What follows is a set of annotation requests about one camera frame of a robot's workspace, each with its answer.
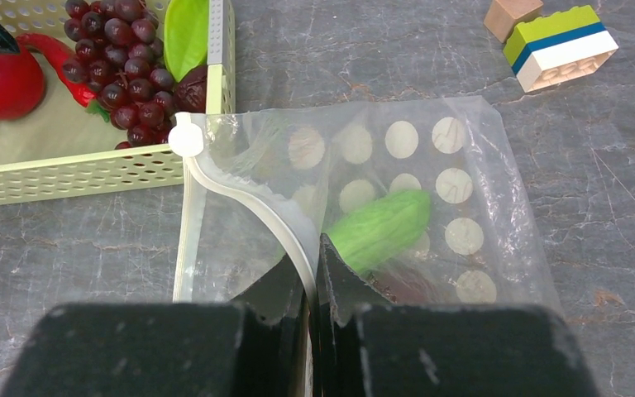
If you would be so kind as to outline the clear dotted zip bag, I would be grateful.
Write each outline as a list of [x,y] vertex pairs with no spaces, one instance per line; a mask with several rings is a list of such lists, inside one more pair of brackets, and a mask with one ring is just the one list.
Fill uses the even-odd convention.
[[227,301],[288,256],[317,293],[320,236],[428,191],[426,231],[358,274],[402,304],[561,307],[500,114],[482,97],[180,114],[184,201],[173,298]]

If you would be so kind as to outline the green cucumber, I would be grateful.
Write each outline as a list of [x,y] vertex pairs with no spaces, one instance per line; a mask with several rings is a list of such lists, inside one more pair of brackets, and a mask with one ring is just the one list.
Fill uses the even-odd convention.
[[342,260],[364,274],[410,248],[426,231],[432,198],[400,190],[352,211],[326,230]]

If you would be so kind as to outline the red tomato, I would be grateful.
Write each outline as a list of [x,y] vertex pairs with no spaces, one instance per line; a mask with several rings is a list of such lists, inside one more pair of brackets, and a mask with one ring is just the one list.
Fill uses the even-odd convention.
[[45,76],[31,53],[0,54],[0,121],[24,117],[45,96]]

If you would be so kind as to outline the pale green plastic basket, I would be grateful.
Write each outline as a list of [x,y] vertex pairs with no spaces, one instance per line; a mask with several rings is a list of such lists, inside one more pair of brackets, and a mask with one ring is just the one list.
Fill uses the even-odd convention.
[[[208,1],[207,114],[235,112],[235,13]],[[12,36],[41,33],[68,42],[64,1],[0,1],[0,25]],[[182,160],[168,145],[114,150],[127,134],[87,112],[57,73],[34,55],[46,77],[41,104],[24,118],[0,121],[0,205],[105,194],[183,183]]]

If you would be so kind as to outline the purple grape bunch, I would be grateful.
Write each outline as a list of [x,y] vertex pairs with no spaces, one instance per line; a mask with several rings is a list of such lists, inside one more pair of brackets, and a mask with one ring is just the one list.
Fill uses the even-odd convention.
[[144,1],[67,1],[65,35],[74,43],[60,69],[84,91],[85,107],[127,134],[118,148],[164,144],[176,85],[163,64],[159,21]]

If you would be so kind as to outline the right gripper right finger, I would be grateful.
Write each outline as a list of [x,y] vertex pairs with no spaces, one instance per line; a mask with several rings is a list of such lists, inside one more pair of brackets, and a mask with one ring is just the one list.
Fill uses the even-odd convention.
[[317,265],[324,396],[596,396],[579,343],[533,304],[402,305],[321,235]]

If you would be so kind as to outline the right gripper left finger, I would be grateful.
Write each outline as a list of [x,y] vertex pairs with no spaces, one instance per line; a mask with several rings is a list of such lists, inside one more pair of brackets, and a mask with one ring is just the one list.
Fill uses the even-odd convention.
[[222,304],[61,304],[4,396],[301,396],[303,286],[284,258]]

